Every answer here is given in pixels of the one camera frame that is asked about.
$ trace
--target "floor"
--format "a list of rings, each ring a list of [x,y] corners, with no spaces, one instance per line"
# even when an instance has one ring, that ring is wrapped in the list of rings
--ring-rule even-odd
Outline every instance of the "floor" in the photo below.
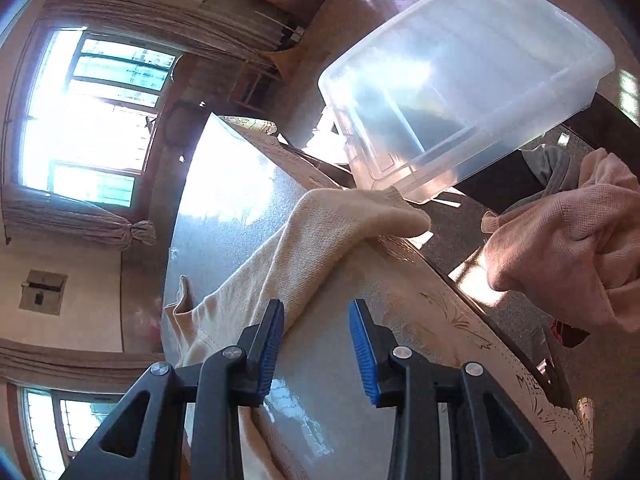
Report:
[[[325,1],[297,50],[290,51],[284,88],[274,93],[265,106],[268,118],[290,143],[304,148],[318,126],[324,108],[317,84],[322,70],[378,25],[416,1]],[[616,57],[616,70],[600,82],[598,91],[638,123],[640,64],[607,11],[597,0],[549,1],[581,20],[610,46]],[[560,142],[578,158],[590,150],[560,126],[533,144],[540,142]],[[501,294],[488,288],[481,254],[485,240],[479,229],[485,208],[452,189],[429,202],[425,209],[433,221],[433,236],[421,250],[482,303],[501,328],[531,354],[531,334],[539,323],[548,323],[548,316],[520,294]],[[590,396],[595,401],[593,477],[610,479],[629,443],[637,441],[640,434],[640,410],[634,404],[640,388],[640,337],[591,336],[577,348],[564,350],[561,359],[572,394]]]

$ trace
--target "window frame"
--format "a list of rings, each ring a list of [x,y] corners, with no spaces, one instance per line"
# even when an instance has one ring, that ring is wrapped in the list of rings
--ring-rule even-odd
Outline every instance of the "window frame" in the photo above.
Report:
[[[35,444],[33,442],[33,429],[31,428],[31,418],[29,414],[29,401],[27,398],[28,393],[34,393],[37,395],[46,395],[51,398],[53,407],[53,421],[56,429],[56,436],[58,438],[58,447],[60,448],[60,455],[62,456],[62,462],[65,468],[69,466],[73,457],[78,454],[77,451],[71,451],[66,443],[66,435],[64,422],[62,420],[62,409],[60,407],[61,400],[78,400],[81,402],[96,402],[96,403],[108,403],[115,404],[120,401],[123,395],[119,394],[88,394],[79,392],[67,392],[64,390],[47,390],[44,388],[31,388],[31,387],[18,387],[17,394],[19,396],[18,405],[20,406],[20,419],[22,423],[22,432],[26,444],[26,453],[28,461],[34,476],[40,480],[44,480],[44,475],[41,471],[42,466],[37,455]]]
[[[117,83],[114,81],[108,81],[107,79],[99,79],[99,78],[93,78],[93,77],[85,77],[85,76],[74,76],[74,71],[76,70],[76,66],[78,65],[78,61],[82,56],[87,56],[87,53],[83,53],[82,52],[82,48],[84,47],[84,42],[86,40],[95,40],[95,41],[111,41],[112,43],[119,43],[119,44],[125,44],[125,45],[130,45],[130,46],[136,46],[139,48],[146,48],[147,50],[153,50],[155,52],[161,52],[162,54],[168,54],[169,56],[174,56],[174,62],[172,63],[172,65],[167,68],[164,69],[164,67],[157,67],[155,65],[151,65],[149,63],[144,63],[144,62],[139,62],[139,61],[135,61],[135,60],[126,60],[128,63],[131,64],[136,64],[136,65],[140,65],[140,66],[152,66],[154,68],[157,68],[158,70],[162,70],[164,72],[164,70],[166,70],[166,78],[164,79],[164,83],[162,84],[162,88],[160,90],[152,90],[150,88],[145,88],[142,86],[135,86],[135,85],[131,85],[128,83]],[[65,85],[64,85],[64,90],[67,91],[69,83],[71,82],[71,80],[76,80],[76,81],[86,81],[86,82],[93,82],[93,83],[100,83],[100,84],[105,84],[105,85],[109,85],[109,86],[114,86],[116,88],[126,88],[129,90],[133,90],[133,91],[137,91],[137,92],[144,92],[147,94],[153,94],[153,95],[157,95],[158,96],[158,100],[156,101],[156,104],[153,107],[149,107],[149,106],[145,106],[145,105],[140,105],[140,104],[136,104],[136,103],[130,103],[127,101],[119,101],[118,99],[109,99],[109,98],[105,98],[105,97],[95,97],[94,99],[98,99],[102,102],[108,103],[108,104],[112,104],[112,105],[116,105],[116,106],[122,106],[125,108],[132,108],[133,110],[138,110],[141,112],[148,112],[150,114],[156,114],[158,115],[160,113],[160,110],[162,110],[162,106],[164,105],[164,101],[166,99],[166,93],[167,90],[169,88],[169,86],[171,85],[171,73],[175,67],[175,63],[178,61],[179,57],[180,57],[181,52],[179,50],[176,50],[174,48],[171,47],[165,47],[162,45],[157,45],[155,43],[152,43],[150,41],[143,41],[143,40],[137,40],[136,38],[127,38],[125,36],[116,36],[113,34],[101,34],[100,32],[95,32],[92,30],[84,30],[82,32],[82,36],[80,37],[80,40],[78,41],[78,46],[76,46],[76,51],[73,54],[73,57],[71,58],[71,61],[69,62],[69,67],[68,70],[66,72],[66,78],[65,78]],[[103,54],[89,54],[90,57],[100,57],[103,59],[113,59],[113,60],[119,60],[119,61],[123,61],[122,58],[119,57],[115,57],[115,56],[105,56]]]
[[[149,140],[149,147],[151,146],[152,142],[153,142],[153,137],[151,137]],[[111,174],[116,174],[121,176],[130,176],[131,178],[133,178],[133,189],[131,191],[131,202],[129,204],[129,207],[124,207],[118,204],[109,204],[105,202],[93,202],[91,200],[85,200],[84,202],[95,204],[98,207],[101,207],[102,209],[106,209],[108,211],[116,213],[119,216],[124,216],[124,217],[126,216],[128,211],[131,211],[132,209],[134,209],[134,205],[138,204],[137,200],[139,200],[139,196],[140,196],[140,181],[144,173],[144,168],[143,168],[143,171],[114,170],[112,168],[102,168],[100,166],[89,166],[86,164],[75,164],[73,162],[65,162],[63,160],[52,159],[49,163],[49,175],[47,177],[47,192],[50,192],[50,193],[54,193],[53,172],[56,166],[66,166],[67,168],[81,168],[82,170],[99,171],[100,173],[111,173]]]
[[[89,29],[86,27],[53,27],[47,28],[46,30],[40,31],[35,34],[34,38],[32,38],[28,43],[28,49],[22,53],[24,58],[24,62],[21,61],[23,67],[26,68],[26,71],[23,71],[23,68],[20,69],[22,74],[19,76],[20,81],[15,82],[12,85],[12,90],[10,92],[10,102],[8,104],[8,109],[10,110],[10,116],[13,118],[9,118],[6,122],[5,127],[9,123],[13,123],[11,128],[14,131],[12,136],[14,139],[11,142],[10,151],[12,152],[12,163],[8,164],[6,167],[8,168],[9,180],[11,182],[15,182],[16,184],[20,184],[21,182],[21,167],[22,167],[22,157],[24,153],[22,152],[23,142],[24,142],[24,131],[26,127],[26,123],[29,120],[29,109],[31,105],[31,99],[33,95],[33,91],[36,85],[36,81],[38,78],[38,74],[42,67],[42,64],[46,62],[46,53],[47,48],[50,45],[50,42],[53,40],[54,35],[59,30],[82,30],[82,35],[80,40],[78,41],[78,45],[76,46],[76,50],[74,51],[74,55],[72,57],[71,62],[69,63],[69,67],[67,69],[66,80],[65,80],[65,88],[70,81],[70,75],[72,75],[75,70],[75,66],[78,63],[78,59],[81,55],[82,47],[84,46],[84,42],[87,39],[95,39],[99,41],[113,41],[114,43],[127,44],[132,46],[137,46],[140,48],[147,48],[149,50],[154,50],[156,52],[162,52],[163,54],[169,54],[171,56],[175,56],[174,62],[171,67],[168,69],[167,77],[164,80],[162,88],[158,91],[159,98],[156,101],[156,105],[151,108],[135,103],[123,102],[119,100],[110,100],[106,98],[96,98],[101,101],[130,108],[132,110],[138,110],[141,112],[145,112],[149,115],[147,119],[147,127],[149,129],[150,138],[149,143],[146,148],[145,158],[143,161],[142,170],[130,170],[130,173],[127,173],[127,176],[134,177],[134,186],[131,194],[131,202],[129,207],[123,207],[113,204],[105,204],[102,202],[91,202],[100,208],[103,208],[107,211],[113,212],[114,214],[126,218],[130,222],[137,222],[139,220],[145,219],[148,216],[148,208],[151,199],[151,192],[153,189],[153,179],[155,179],[155,171],[152,168],[152,171],[147,174],[147,165],[150,154],[152,152],[152,147],[154,142],[156,141],[156,119],[159,117],[162,108],[166,102],[167,95],[169,93],[170,87],[173,83],[172,81],[172,73],[173,70],[180,59],[180,57],[184,54],[181,50],[178,50],[174,47],[164,46],[158,43],[147,40],[141,40],[139,38],[131,38],[123,35],[110,34],[107,32],[101,32],[99,28]],[[145,92],[154,93],[155,91],[150,91],[149,89],[142,89]]]

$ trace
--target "sunlight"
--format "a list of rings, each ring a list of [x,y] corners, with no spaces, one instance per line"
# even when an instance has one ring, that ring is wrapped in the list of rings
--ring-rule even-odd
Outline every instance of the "sunlight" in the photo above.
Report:
[[[211,114],[191,162],[179,213],[251,225],[269,207],[275,167]]]
[[[43,476],[45,480],[58,480],[65,465],[58,445],[51,397],[28,392],[26,411],[26,425],[31,430],[30,444],[36,452]]]
[[[370,81],[383,81],[381,89],[397,89],[402,92],[419,89],[431,76],[433,69],[428,62],[387,59],[383,56],[382,51],[373,54],[371,63],[363,67],[364,74],[360,76],[367,77]]]
[[[462,191],[458,191],[455,187],[447,187],[443,193],[453,193],[454,195],[466,196]]]
[[[620,110],[635,124],[640,124],[638,80],[626,70],[620,71]]]
[[[101,38],[52,35],[28,104],[20,183],[129,207],[157,116],[140,105],[156,104],[175,56]]]
[[[485,306],[495,306],[506,294],[493,290],[487,283],[484,254],[478,255],[478,251],[453,269],[449,277],[466,295]]]
[[[458,202],[451,202],[449,200],[441,200],[439,198],[432,198],[432,202],[437,202],[439,204],[448,205],[449,207],[460,207]]]
[[[414,238],[407,238],[407,241],[409,241],[416,249],[419,250],[425,245],[425,243],[427,243],[432,238],[433,238],[433,233],[431,231],[427,231],[424,234],[421,234],[420,236],[416,236]]]
[[[562,132],[558,137],[558,146],[560,146],[561,148],[566,148],[569,144],[570,139],[571,136],[568,133]]]
[[[313,129],[313,137],[302,151],[329,162],[331,164],[348,164],[349,159],[344,152],[346,139],[333,131],[334,114],[325,106],[320,115],[318,126]]]
[[[68,448],[80,451],[114,407],[115,404],[60,400]]]
[[[309,450],[316,458],[331,454],[334,450],[329,447],[322,426],[312,420],[306,413],[298,396],[293,394],[283,379],[274,378],[271,381],[271,390],[264,398],[262,404],[267,411],[269,418],[275,420],[273,412],[278,412],[280,416],[286,416],[291,421],[296,421],[300,425],[300,430],[305,437]]]

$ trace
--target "table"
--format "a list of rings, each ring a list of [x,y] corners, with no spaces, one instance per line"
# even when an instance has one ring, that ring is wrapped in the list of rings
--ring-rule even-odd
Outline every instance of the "table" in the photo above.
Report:
[[[164,303],[181,274],[194,304],[216,290],[289,217],[305,189],[240,136],[205,127],[182,193],[167,265]],[[167,362],[177,349],[165,316]]]
[[[336,185],[282,149],[275,137],[233,131],[210,117],[178,211],[165,304],[175,301],[181,274],[188,276],[194,304],[199,303],[286,221],[302,193],[315,187]],[[374,320],[391,327],[400,344],[448,366],[481,362],[562,457],[571,478],[587,478],[590,428],[555,408],[526,357],[400,238],[357,245],[283,339],[271,392],[255,410],[254,422],[286,478],[386,474],[394,413],[373,409],[362,392],[345,309],[353,298],[364,298]],[[172,333],[163,321],[165,353],[175,363]]]

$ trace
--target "wall outlet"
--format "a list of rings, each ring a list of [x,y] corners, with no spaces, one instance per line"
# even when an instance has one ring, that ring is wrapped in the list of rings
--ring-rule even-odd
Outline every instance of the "wall outlet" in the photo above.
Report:
[[[22,283],[20,308],[59,316],[67,278],[65,274],[30,270],[27,281]]]

